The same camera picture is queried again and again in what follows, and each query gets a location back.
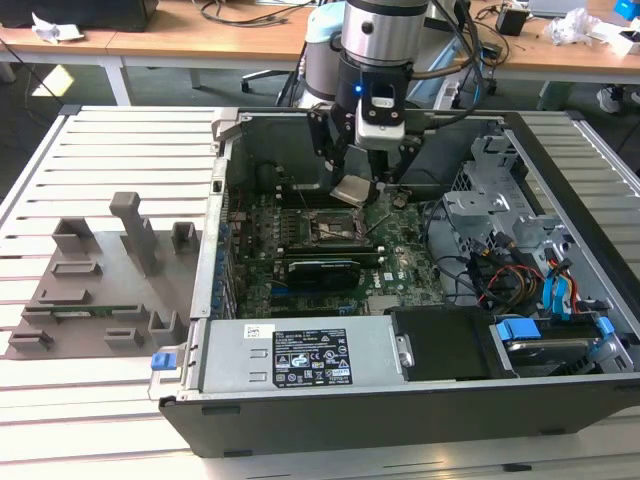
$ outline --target wooden desk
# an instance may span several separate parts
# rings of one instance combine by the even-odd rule
[[[499,0],[473,0],[472,13]],[[620,21],[613,13],[615,0],[590,0],[591,13],[603,20]],[[274,12],[281,6],[258,6],[252,0],[229,0],[225,18],[239,20]],[[237,28],[203,18],[190,0],[160,0],[158,11],[143,33],[88,30],[78,42],[51,45],[29,29],[0,28],[2,38],[26,62],[100,65],[104,67],[118,105],[131,105],[126,67],[178,67],[191,71],[192,85],[199,86],[198,69],[290,70],[302,48],[311,8],[289,15],[289,23],[266,28]],[[495,25],[496,16],[484,20]],[[522,35],[508,37],[511,55],[500,66],[497,78],[590,83],[640,83],[640,56],[619,58],[594,40],[586,45],[554,46],[542,35],[548,20],[527,22]],[[501,40],[483,27],[485,40]],[[0,62],[14,58],[0,48]]]
[[[603,21],[628,25],[613,12],[615,0],[591,0],[589,13]],[[471,11],[499,5],[500,2],[473,1]],[[497,15],[490,15],[482,22],[495,27]],[[609,45],[592,40],[592,45],[572,44],[555,46],[543,33],[549,20],[535,18],[525,23],[518,37],[506,37],[511,52],[506,63],[496,69],[496,76],[514,79],[565,80],[593,83],[640,83],[640,56],[615,55]],[[503,45],[502,40],[480,26],[481,39]]]
[[[83,30],[84,38],[73,42],[54,45],[40,40],[30,28],[0,27],[2,38],[15,52],[73,53],[106,55],[107,45],[116,34],[110,30]],[[6,51],[0,43],[0,51]]]
[[[230,0],[221,11],[229,20],[250,19],[282,9]],[[284,25],[238,28],[204,18],[190,0],[161,0],[144,33],[118,32],[107,45],[111,55],[202,57],[296,62],[312,8],[293,11]]]
[[[281,8],[255,5],[252,0],[229,0],[221,15],[241,20]],[[60,45],[43,42],[26,28],[0,28],[0,36],[25,62],[102,66],[117,104],[131,105],[129,66],[188,68],[196,88],[200,86],[198,69],[202,68],[292,70],[311,11],[293,11],[284,25],[237,28],[205,19],[190,0],[160,0],[147,31],[142,33],[86,30],[85,40]],[[15,58],[0,48],[0,62],[13,61]]]

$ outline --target power supply label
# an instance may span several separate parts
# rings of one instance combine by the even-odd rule
[[[278,388],[351,385],[347,332],[273,332],[273,384]]]

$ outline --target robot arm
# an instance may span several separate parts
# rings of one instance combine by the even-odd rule
[[[437,128],[421,122],[417,128],[411,126],[412,134],[407,135],[405,99],[411,80],[455,73],[475,59],[477,52],[463,42],[469,58],[462,65],[413,71],[425,14],[434,6],[451,20],[437,0],[346,1],[335,104],[330,117],[326,109],[315,109],[308,119],[316,154],[325,158],[331,172],[332,194],[348,203],[369,205],[386,184],[398,182],[418,155],[424,131]],[[466,6],[463,10],[469,21]],[[335,143],[330,120],[338,131]],[[344,156],[350,145],[367,151],[371,181],[344,175]],[[389,169],[388,152],[396,149],[401,160]]]

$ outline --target red wire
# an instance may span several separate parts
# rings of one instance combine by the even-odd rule
[[[573,289],[571,290],[571,308],[575,313],[580,313],[578,310],[578,284],[576,283],[573,277],[569,277],[571,279],[571,283],[573,284]]]
[[[529,272],[533,272],[536,277],[538,277],[540,280],[544,280],[544,278],[542,277],[542,275],[540,274],[540,272],[538,272],[536,269],[531,268],[531,267],[527,267],[526,265],[505,265],[504,267],[500,267],[498,269],[498,271],[496,271],[495,275],[493,277],[491,277],[491,280],[489,280],[489,284],[487,285],[487,290],[489,290],[493,284],[496,282],[496,280],[498,279],[499,275],[504,271],[504,270],[516,270],[518,268],[521,268],[523,270],[527,270]],[[478,303],[482,303],[482,301],[487,298],[487,296],[483,293],[480,298],[478,298]]]

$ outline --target aluminum extrusion table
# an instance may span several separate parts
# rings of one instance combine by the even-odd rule
[[[155,229],[175,219],[202,228],[212,114],[85,107],[57,118],[0,207],[0,343],[47,265],[59,217],[82,215],[94,230],[117,229],[109,199],[126,189],[139,192],[140,211]],[[638,272],[637,179],[586,123],[552,113],[524,118]],[[517,478],[622,479],[640,468],[640,408],[575,435],[203,460],[147,399],[149,376],[148,358],[1,361],[0,476],[490,479],[530,467]]]

